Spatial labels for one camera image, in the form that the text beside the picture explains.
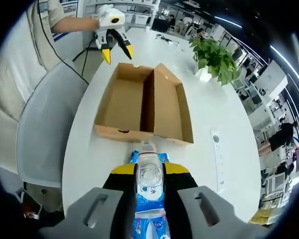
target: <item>white table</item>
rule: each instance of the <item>white table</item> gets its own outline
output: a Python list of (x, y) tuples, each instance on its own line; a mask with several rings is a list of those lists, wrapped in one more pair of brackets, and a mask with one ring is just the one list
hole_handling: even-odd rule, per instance
[(116, 166), (129, 161), (138, 143), (100, 138), (93, 129), (100, 100), (110, 76), (119, 62), (155, 67), (165, 64), (182, 82), (192, 122), (194, 144), (179, 146), (154, 137), (158, 152), (166, 152), (173, 163), (190, 171), (199, 186), (217, 189), (216, 164), (211, 129), (220, 134), (225, 159), (226, 190), (220, 195), (234, 205), (236, 215), (248, 221), (257, 211), (261, 190), (260, 164), (252, 127), (235, 90), (216, 81), (200, 82), (193, 72), (195, 62), (188, 42), (169, 45), (155, 39), (155, 31), (131, 28), (127, 35), (135, 46), (130, 61), (117, 45), (112, 49), (112, 64), (101, 64), (88, 87), (75, 116), (65, 152), (62, 178), (63, 207), (68, 207), (93, 187), (103, 187)]

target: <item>gray chair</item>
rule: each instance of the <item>gray chair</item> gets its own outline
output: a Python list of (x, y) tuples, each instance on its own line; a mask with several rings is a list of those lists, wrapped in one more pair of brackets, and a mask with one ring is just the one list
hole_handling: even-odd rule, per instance
[[(74, 67), (72, 61), (66, 61)], [(61, 187), (63, 160), (76, 111), (88, 85), (64, 63), (38, 84), (22, 112), (16, 164), (24, 182)]]

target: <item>person's arm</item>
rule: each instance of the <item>person's arm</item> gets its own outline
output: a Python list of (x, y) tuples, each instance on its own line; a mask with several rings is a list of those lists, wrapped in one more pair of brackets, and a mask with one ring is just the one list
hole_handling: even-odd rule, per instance
[(94, 31), (98, 28), (98, 19), (66, 16), (57, 22), (51, 31), (53, 33), (65, 33), (73, 31)]

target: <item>black cable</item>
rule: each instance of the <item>black cable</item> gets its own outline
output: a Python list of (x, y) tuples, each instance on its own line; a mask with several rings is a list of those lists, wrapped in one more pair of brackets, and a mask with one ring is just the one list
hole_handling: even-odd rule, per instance
[(39, 14), (39, 18), (40, 18), (40, 23), (41, 23), (41, 28), (42, 28), (42, 31), (43, 31), (43, 34), (46, 38), (46, 40), (48, 41), (49, 45), (51, 46), (51, 48), (53, 49), (55, 55), (57, 56), (57, 58), (60, 59), (60, 61), (62, 61), (67, 67), (69, 67), (75, 74), (77, 74), (83, 81), (85, 81), (86, 84), (89, 85), (89, 83), (79, 74), (77, 73), (76, 70), (74, 70), (69, 64), (67, 64), (65, 61), (63, 61), (63, 59), (56, 53), (56, 50), (54, 49), (53, 45), (51, 44), (48, 36), (46, 35), (45, 31), (44, 31), (44, 27), (43, 27), (43, 23), (42, 23), (42, 18), (41, 18), (41, 12), (39, 10), (39, 3), (37, 4), (37, 10), (38, 10), (38, 14)]
[(84, 68), (85, 68), (86, 59), (88, 58), (88, 53), (89, 53), (89, 50), (90, 50), (90, 46), (91, 46), (91, 43), (93, 41), (93, 37), (94, 37), (94, 34), (92, 35), (92, 39), (89, 43), (88, 49), (86, 49), (85, 60), (84, 60), (83, 69), (82, 69), (82, 73), (81, 73), (82, 76), (83, 76), (83, 72), (84, 72)]

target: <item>green leaves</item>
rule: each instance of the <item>green leaves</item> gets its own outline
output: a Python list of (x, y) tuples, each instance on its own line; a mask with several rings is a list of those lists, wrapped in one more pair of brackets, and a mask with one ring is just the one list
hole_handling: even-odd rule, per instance
[(231, 54), (215, 40), (193, 39), (190, 43), (195, 53), (193, 59), (198, 62), (198, 68), (208, 66), (208, 73), (213, 78), (218, 77), (217, 81), (221, 82), (221, 85), (226, 85), (239, 76)]
[(204, 68), (207, 65), (208, 61), (206, 59), (200, 59), (198, 62), (198, 68)]

